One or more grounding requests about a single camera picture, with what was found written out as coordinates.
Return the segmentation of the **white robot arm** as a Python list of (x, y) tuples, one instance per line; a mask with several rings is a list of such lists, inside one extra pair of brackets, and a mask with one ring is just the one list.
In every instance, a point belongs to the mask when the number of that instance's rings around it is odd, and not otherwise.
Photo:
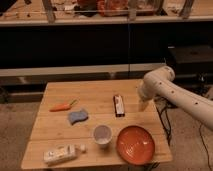
[(160, 95), (213, 131), (213, 101), (175, 85), (174, 78), (169, 66), (146, 73), (138, 86), (140, 99), (146, 102)]

